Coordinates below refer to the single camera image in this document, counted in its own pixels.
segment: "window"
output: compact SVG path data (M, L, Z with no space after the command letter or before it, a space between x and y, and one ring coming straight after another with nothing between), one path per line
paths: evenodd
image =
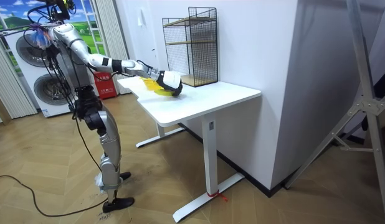
M105 55L105 49L103 46L103 39L100 35L100 29L96 20L96 13L92 0L74 0L76 5L75 14L70 15L70 20L66 21L74 25L78 30L81 38L90 47L92 53L100 53ZM31 22L27 18L27 12L39 5L43 5L44 2L40 1L23 1L23 0L0 0L0 30L7 29L17 26L28 25ZM38 21L40 15L30 14L30 17ZM40 23L47 22L46 19L42 18ZM21 70L17 66L11 50L8 48L7 42L2 38L3 49L7 52L7 55L14 65L16 72L22 76Z

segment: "robot leg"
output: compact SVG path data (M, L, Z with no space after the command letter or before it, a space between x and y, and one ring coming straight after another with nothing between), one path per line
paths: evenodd
M115 120L109 111L99 111L101 120L105 125L105 133L100 135L100 142L104 149L104 156L101 159L102 181L101 187L108 195L108 201L103 205L103 212L129 207L134 203L133 198L117 198L116 193L122 180L130 176L129 172L120 174L120 140Z

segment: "red fire extinguisher box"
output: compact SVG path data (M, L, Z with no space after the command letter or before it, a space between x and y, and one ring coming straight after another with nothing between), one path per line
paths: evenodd
M111 74L107 72L94 72L94 82L101 99L116 96L115 85L111 79Z

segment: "desk leg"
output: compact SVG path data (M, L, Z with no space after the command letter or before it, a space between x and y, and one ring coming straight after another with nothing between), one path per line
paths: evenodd
M209 195L215 195L217 191L221 193L244 178L242 174L236 173L219 185L217 184L216 122L214 113L202 116L202 135L204 137L203 143L207 192L177 210L173 214L173 219L176 223L214 198Z
M160 140L162 138L168 137L168 136L170 136L172 134L176 134L176 133L178 133L180 131L184 131L184 128L177 128L175 130L172 130L172 131L169 131L169 132L165 133L164 128L161 127L159 124L156 124L156 130L158 131L158 136L155 136L153 138L150 138L150 139L147 139L145 141L139 142L139 143L136 144L136 147L142 147L142 146L144 146L146 144L149 144L149 143L152 143L152 142L156 142L156 141L158 141L158 140Z

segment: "desk top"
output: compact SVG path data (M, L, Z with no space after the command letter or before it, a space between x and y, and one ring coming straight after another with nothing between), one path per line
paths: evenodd
M162 127L172 126L262 94L260 90L217 82L200 87L183 84L180 95L172 97L147 90L140 77L124 78L118 82L138 97L137 102Z

